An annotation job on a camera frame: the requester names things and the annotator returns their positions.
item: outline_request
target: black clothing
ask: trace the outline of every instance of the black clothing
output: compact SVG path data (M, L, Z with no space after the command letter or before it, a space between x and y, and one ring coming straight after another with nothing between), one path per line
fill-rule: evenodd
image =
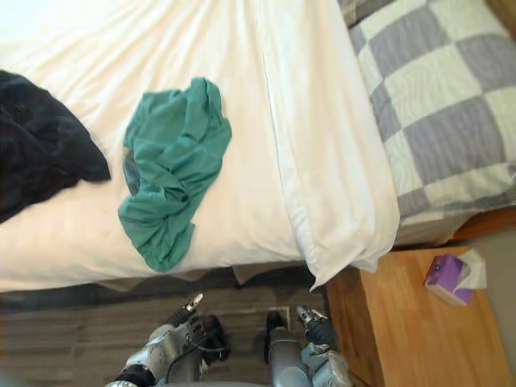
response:
M88 131L47 90L0 70L0 223L80 179L110 180Z

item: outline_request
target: wall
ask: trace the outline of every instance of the wall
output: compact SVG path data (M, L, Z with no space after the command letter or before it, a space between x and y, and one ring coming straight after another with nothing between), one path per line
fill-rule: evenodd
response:
M487 294L516 374L516 228L470 242L486 261Z

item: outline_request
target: pillow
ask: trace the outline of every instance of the pillow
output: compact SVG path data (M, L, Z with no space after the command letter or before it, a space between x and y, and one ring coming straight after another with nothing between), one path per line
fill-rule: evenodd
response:
M516 43L481 0L398 0L351 38L402 218L516 204Z

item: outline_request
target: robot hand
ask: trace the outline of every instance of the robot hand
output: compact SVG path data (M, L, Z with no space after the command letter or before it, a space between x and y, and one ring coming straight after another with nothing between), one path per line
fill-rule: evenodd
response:
M298 320L305 328L305 337L309 343L336 349L337 334L328 317L315 309L298 306Z

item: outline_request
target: black cable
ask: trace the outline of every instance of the black cable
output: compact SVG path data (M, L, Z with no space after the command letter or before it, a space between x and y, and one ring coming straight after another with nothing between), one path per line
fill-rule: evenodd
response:
M199 342L197 344L195 344L193 347L191 347L188 351L185 351L183 353L181 353L176 359L174 359L170 365L169 365L169 370L167 371L167 376L166 378L164 379L164 383L167 385L169 383L169 378L170 378L170 371L172 371L172 367L177 364L177 362L179 360L182 360L184 358L186 358L190 353L192 353L193 351L195 351L196 349L198 349L199 347L202 346L202 343L204 343L206 341L206 339L208 339L210 336L212 336L214 334L214 332L211 332L207 335L204 335L204 337L202 339L199 340Z

